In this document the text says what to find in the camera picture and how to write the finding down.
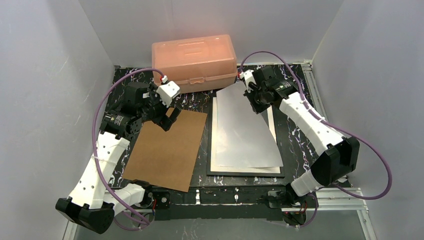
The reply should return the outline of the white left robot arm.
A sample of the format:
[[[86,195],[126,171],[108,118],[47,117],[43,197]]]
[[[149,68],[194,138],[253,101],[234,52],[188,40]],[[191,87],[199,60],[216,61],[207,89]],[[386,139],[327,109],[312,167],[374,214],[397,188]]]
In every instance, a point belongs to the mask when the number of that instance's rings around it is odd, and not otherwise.
[[[95,141],[96,153],[68,197],[58,199],[56,210],[69,221],[103,234],[117,214],[142,203],[144,198],[150,199],[150,185],[145,181],[134,180],[118,190],[108,190],[104,183],[111,178],[141,123],[151,121],[164,131],[171,128],[181,110],[175,108],[170,116],[167,111],[180,92],[173,81],[160,86],[129,83],[120,100],[102,118]]]

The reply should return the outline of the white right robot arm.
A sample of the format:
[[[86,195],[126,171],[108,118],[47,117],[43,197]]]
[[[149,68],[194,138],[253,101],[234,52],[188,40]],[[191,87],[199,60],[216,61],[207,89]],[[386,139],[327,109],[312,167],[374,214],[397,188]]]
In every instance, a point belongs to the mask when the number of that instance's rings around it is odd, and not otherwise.
[[[277,107],[309,139],[318,154],[309,170],[286,185],[285,196],[290,200],[326,187],[356,169],[359,141],[325,125],[324,118],[302,98],[295,83],[278,78],[271,67],[247,70],[239,77],[246,85],[243,95],[255,113]]]

